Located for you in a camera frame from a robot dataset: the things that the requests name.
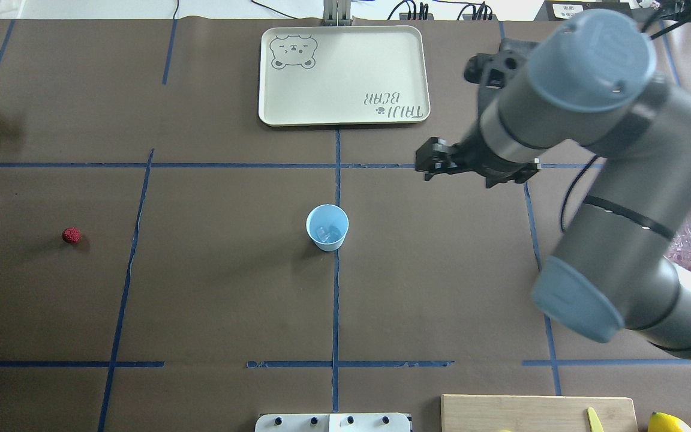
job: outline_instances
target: clear plastic cup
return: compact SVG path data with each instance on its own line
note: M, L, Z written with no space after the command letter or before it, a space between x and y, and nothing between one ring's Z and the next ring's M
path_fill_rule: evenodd
M308 214L305 230L319 249L336 251L348 233L348 216L337 205L322 204Z

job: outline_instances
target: table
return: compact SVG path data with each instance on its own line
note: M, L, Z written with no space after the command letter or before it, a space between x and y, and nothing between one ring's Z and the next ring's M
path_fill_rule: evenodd
M433 431L441 394L625 396L641 427L653 410L691 424L691 363L630 332L595 344L530 303L587 151L559 145L493 190L411 169L475 118L466 60L554 24L413 23L419 125L263 125L261 34L319 24L0 21L0 430L384 410ZM691 90L691 25L656 47ZM334 254L304 229L326 202L351 221Z

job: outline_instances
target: electrical cable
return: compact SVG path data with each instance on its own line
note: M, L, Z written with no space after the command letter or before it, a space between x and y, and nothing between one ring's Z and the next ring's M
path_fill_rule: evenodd
M463 12L465 11L465 9L467 9L469 7L474 8L474 11L471 12L471 15L476 16L476 5L473 3L466 3L466 5L463 6L463 9L460 9L460 13L458 14L458 17L456 17L455 21L459 21L460 17L463 16Z
M291 19L298 19L298 17L296 17L296 16L288 16L288 14L286 14L282 11L277 11L277 9L274 9L271 6L263 5L263 3L257 2L257 0L250 0L250 2L255 3L258 6L263 6L263 8L271 9L272 11L277 12L277 14L280 14L281 16L291 17Z
M472 19L476 20L477 18L477 11L476 11L476 6L483 6L485 9L482 11L482 18L480 21L491 21L492 17L494 17L494 11L492 10L491 7L488 5L485 5L484 2L482 3L471 3L471 2L457 2L456 0L433 0L434 2L438 3L448 3L450 5L465 5L464 8L460 11L460 14L458 15L458 18L455 21L460 20L460 17L463 16L463 11L468 8L469 5L471 5L474 8L474 13L472 14L473 17Z
M417 17L414 19L428 19L428 3L420 2L420 8L417 9Z
M647 29L655 21L657 21L658 19L661 19L661 17L663 17L663 16L661 16L661 13L662 13L662 11L660 9L658 9L655 12L653 12L652 14L650 14L650 16L647 18L647 21L645 21L644 25L642 26L641 32L645 33L647 31ZM675 28L679 28L682 25L686 24L687 22L691 22L691 5L689 6L689 10L682 9L681 11L675 13L674 16L678 17L678 21L675 24L670 25L669 27L666 27L666 28L660 30L660 32L657 32L654 35L652 35L652 37L651 37L652 40L660 38L660 36L664 35L665 33L671 32ZM575 179L570 184L570 188L567 189L567 194L564 195L564 202L561 203L561 211L559 213L559 229L561 230L561 232L565 232L565 230L566 230L565 226L564 226L564 213L565 213L565 210L567 210L567 201L570 199L570 194L572 194L572 191L575 188L575 185L578 183L578 181L581 178L583 178L583 176L585 175L587 170L591 167L591 165L593 165L593 162L597 161L598 158L599 158L599 156L593 156L593 158L591 158L590 161L588 161L588 163L585 165L585 167L583 167L581 172L579 172L578 175L576 175Z
M658 33L655 33L654 35L652 35L652 39L654 40L654 39L660 38L660 36L664 35L665 33L671 32L672 30L675 30L675 29L681 27L682 25L685 25L687 22L691 22L691 14L688 14L688 16L683 17L683 19L680 20L679 22L677 22L673 25L670 25L669 27L666 27L663 30L660 30L660 32L658 32Z
M492 8L487 6L487 2L482 2L482 5L479 6L479 12L476 14L476 21L486 21L488 10L491 11Z
M390 21L391 17L393 16L394 12L396 12L396 9L399 8L399 6L403 4L407 4L407 16L411 16L412 14L412 7L409 5L410 3L414 4L414 0L401 0L401 2L397 3L396 6L391 10L391 13L389 14L389 17L387 17L386 21Z
M575 186L578 184L578 181L583 178L583 175L587 172L588 169L590 169L591 165L593 165L593 162L597 161L599 158L598 155L593 156L593 158L588 161L586 166L583 167L581 172L578 173L578 175L575 176L575 179L572 181L572 184L570 184L570 188L567 189L567 193L564 194L564 202L561 203L561 211L559 212L559 229L561 232L567 232L567 229L564 226L564 212L567 210L567 202L570 200L570 195L572 194L573 189Z

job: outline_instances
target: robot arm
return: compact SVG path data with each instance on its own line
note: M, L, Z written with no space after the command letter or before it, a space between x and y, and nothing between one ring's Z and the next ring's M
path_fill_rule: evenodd
M506 70L498 95L460 143L420 147L415 169L426 180L474 170L490 188L526 181L564 139L606 158L533 301L595 341L628 328L691 359L691 273L663 258L691 210L691 95L656 74L654 59L628 17L577 14L528 60L496 58Z

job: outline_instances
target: black cable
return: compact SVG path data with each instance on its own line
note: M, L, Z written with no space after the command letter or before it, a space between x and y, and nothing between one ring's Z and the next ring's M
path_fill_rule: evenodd
M564 195L564 202L561 203L561 213L559 213L559 229L561 232L565 232L567 229L564 226L564 212L567 210L567 202L570 200L570 194L572 194L572 190L575 188L575 185L578 184L578 181L583 178L583 175L587 172L588 169L590 169L591 165L593 165L593 162L597 161L599 158L598 155L593 156L593 158L588 161L586 166L583 167L581 172L578 173L578 175L575 176L575 179L572 181L572 184L570 184L570 188L567 189L567 194Z
M471 15L476 16L476 5L473 3L466 3L466 5L463 6L463 9L460 9L460 13L458 14L458 17L456 17L455 21L459 21L460 17L463 16L463 12L465 11L465 9L467 9L469 7L474 8L474 11L471 12Z
M394 12L396 12L396 9L399 8L399 6L403 4L407 4L407 17L411 16L412 14L412 7L409 5L410 3L414 4L412 0L401 0L401 2L397 3L396 6L391 10L391 13L389 14L389 17L387 17L386 21L390 21L391 17L393 16Z
M451 5L473 5L474 3L471 2L454 2L454 1L448 1L448 0L434 0L434 2L438 3L450 3Z
M420 8L417 9L417 17L414 19L428 19L428 3L420 2Z
M282 11L277 11L277 9L272 8L271 6L268 5L263 5L263 3L257 2L257 0L250 0L250 2L255 3L258 6L263 6L263 8L266 9L271 9L274 12L277 12L277 14L280 14L281 16L286 16L286 17L291 17L291 19L298 19L298 17L295 16L288 16L288 14L282 12Z
M647 33L647 30L650 28L650 25L654 24L655 21L658 20L660 15L663 13L660 9L656 9L653 11L649 17L647 17L647 21L644 22L644 25L641 27L641 32L642 33Z
M684 19L682 19L681 21L679 21L673 25L670 25L669 27L666 27L663 30L660 30L660 32L658 32L658 33L655 33L654 35L652 35L652 39L660 38L660 36L664 35L665 33L671 32L672 30L675 30L675 29L681 27L682 25L685 25L687 22L691 22L691 14L684 17Z
M479 6L479 12L476 14L476 21L485 21L487 19L487 10L490 7L487 6L487 2L482 2L482 5Z
M677 0L674 5L674 13L670 14L669 16L661 16L660 19L681 21L686 16L691 16L691 0L689 0L689 2Z

